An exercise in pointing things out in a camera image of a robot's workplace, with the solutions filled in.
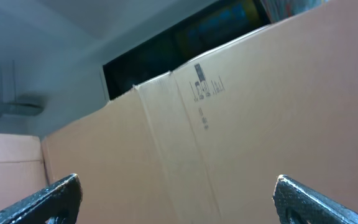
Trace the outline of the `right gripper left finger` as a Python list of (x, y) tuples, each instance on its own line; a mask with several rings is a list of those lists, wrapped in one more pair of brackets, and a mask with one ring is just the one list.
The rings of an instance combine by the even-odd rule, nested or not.
[(82, 196), (78, 175), (70, 174), (2, 209), (0, 224), (75, 224)]

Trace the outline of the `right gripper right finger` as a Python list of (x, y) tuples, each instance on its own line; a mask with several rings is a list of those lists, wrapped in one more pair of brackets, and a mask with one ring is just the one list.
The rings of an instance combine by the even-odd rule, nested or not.
[(287, 175), (278, 176), (273, 202), (281, 224), (358, 224), (358, 213)]

